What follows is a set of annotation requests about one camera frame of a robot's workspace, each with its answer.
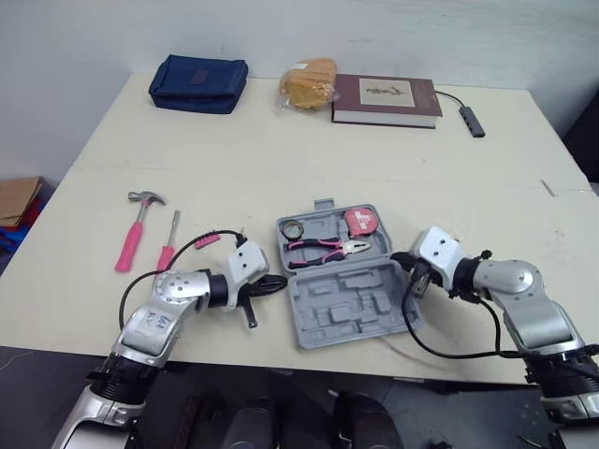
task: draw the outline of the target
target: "bread in plastic bag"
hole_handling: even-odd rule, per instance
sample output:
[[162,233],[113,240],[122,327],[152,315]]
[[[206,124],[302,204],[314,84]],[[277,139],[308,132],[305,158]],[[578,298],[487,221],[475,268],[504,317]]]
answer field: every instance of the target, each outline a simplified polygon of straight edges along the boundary
[[299,61],[287,70],[279,82],[279,94],[285,106],[321,109],[335,99],[337,65],[332,59]]

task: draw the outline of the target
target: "gray tool case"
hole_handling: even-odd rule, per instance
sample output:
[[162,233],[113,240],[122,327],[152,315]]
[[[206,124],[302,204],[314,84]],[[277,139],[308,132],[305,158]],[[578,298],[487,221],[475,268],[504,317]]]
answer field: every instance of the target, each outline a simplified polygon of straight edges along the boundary
[[[334,201],[326,199],[315,201],[314,208],[314,212],[277,221],[279,252],[284,269],[291,275],[288,290],[301,347],[313,349],[406,331],[401,307],[406,275],[398,263],[389,259],[391,240],[374,206],[334,209]],[[353,238],[368,241],[371,248],[317,267],[288,267],[291,261],[316,259],[330,250],[286,250],[285,245],[293,240],[283,235],[285,222],[296,220],[302,224],[301,239],[348,240],[351,238],[343,213],[355,208],[367,208],[376,215],[377,229],[370,236]],[[408,316],[414,328],[422,325],[420,310],[411,299]]]

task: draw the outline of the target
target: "hammer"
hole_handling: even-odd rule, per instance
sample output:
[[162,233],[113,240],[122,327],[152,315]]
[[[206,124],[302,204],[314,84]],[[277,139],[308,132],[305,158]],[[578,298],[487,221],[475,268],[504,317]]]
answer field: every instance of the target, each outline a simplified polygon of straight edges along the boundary
[[129,201],[133,201],[134,203],[141,201],[141,209],[139,209],[138,218],[131,225],[131,229],[129,229],[127,238],[124,240],[121,257],[119,257],[119,261],[116,263],[116,267],[114,267],[116,271],[120,272],[127,272],[131,270],[133,257],[135,256],[135,251],[138,249],[139,241],[141,240],[143,219],[146,218],[146,212],[148,211],[150,205],[154,203],[154,201],[164,205],[167,204],[159,195],[145,190],[139,193],[129,192],[127,197],[129,198]]

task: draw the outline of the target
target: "white wall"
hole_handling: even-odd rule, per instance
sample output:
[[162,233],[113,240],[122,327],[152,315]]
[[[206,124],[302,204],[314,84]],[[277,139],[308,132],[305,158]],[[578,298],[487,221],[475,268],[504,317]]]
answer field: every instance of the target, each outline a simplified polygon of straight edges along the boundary
[[340,70],[525,88],[563,133],[599,82],[597,0],[2,0],[0,179],[59,181],[131,71],[169,54],[255,77]]

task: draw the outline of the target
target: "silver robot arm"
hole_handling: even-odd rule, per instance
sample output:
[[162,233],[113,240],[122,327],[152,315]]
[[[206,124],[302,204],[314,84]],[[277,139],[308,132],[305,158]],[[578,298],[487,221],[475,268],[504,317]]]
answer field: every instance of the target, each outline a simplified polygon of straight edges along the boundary
[[394,258],[408,270],[418,263],[426,266],[422,291],[434,282],[451,297],[490,299],[503,310],[505,327],[526,363],[526,380],[541,387],[551,420],[567,425],[598,421],[599,369],[592,361],[597,345],[585,345],[563,307],[546,295],[535,266],[489,257],[490,252],[467,257],[458,241],[432,227],[418,236],[409,255]]
[[100,371],[90,375],[93,382],[81,392],[52,449],[93,447],[94,439],[104,444],[98,447],[123,448],[129,434],[114,428],[137,423],[184,320],[209,302],[234,309],[240,289],[268,271],[260,247],[246,241],[228,257],[223,274],[170,270],[157,276],[151,297],[131,315]]

